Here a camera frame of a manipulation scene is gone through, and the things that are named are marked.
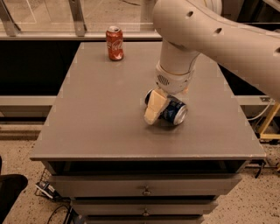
black cable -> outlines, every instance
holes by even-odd
[[[65,205],[58,206],[58,207],[52,212],[52,214],[51,214],[51,216],[50,216],[50,218],[49,218],[49,220],[47,221],[46,224],[49,224],[49,223],[50,223],[52,217],[56,214],[56,212],[57,212],[61,207],[65,207],[65,208],[67,209],[67,211],[69,212],[69,207],[67,207],[67,206],[65,206]]]

desk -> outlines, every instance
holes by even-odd
[[[160,42],[82,43],[31,160],[87,223],[201,223],[265,153],[217,64],[200,55],[185,121],[144,121]]]

dark blue soda can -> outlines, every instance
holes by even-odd
[[[146,105],[148,105],[149,103],[151,91],[152,90],[150,90],[145,97]],[[168,95],[168,99],[170,99],[170,102],[166,109],[160,114],[159,118],[165,119],[167,122],[172,123],[174,125],[181,124],[186,116],[186,105],[181,100],[177,99],[172,95]]]

drawer knob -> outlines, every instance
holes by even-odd
[[[145,190],[143,191],[142,195],[143,196],[150,196],[151,195],[151,192],[149,191],[148,186],[145,187]]]
[[[147,211],[147,208],[145,208],[145,210],[143,211],[142,216],[144,216],[144,217],[150,216],[150,214],[149,214],[148,211]]]

black panel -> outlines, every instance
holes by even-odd
[[[79,41],[0,41],[0,95],[56,95]]]

